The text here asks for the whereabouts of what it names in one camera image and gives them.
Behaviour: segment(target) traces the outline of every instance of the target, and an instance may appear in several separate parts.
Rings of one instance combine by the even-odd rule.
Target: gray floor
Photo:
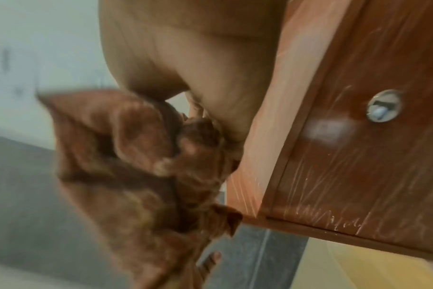
[[[0,138],[0,264],[101,289],[128,288],[62,200],[53,152]],[[242,226],[222,239],[207,289],[289,288],[307,238]]]

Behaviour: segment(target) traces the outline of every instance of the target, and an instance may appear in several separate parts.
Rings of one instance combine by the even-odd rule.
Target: round silver knob
[[[377,93],[367,105],[367,118],[373,122],[394,119],[401,112],[401,94],[397,90],[384,90]]]

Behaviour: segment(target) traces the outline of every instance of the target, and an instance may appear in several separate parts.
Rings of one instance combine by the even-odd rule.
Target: wooden cabinet
[[[391,121],[367,118],[400,92]],[[433,259],[433,0],[293,0],[228,181],[245,222]]]

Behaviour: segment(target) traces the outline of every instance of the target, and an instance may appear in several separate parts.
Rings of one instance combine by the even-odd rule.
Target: yellow surface
[[[310,239],[292,289],[433,289],[422,259]]]

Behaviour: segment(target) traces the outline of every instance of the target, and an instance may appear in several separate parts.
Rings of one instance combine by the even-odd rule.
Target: person
[[[242,149],[272,78],[286,3],[99,0],[104,57],[123,89],[158,100],[186,91],[190,116],[207,115]]]

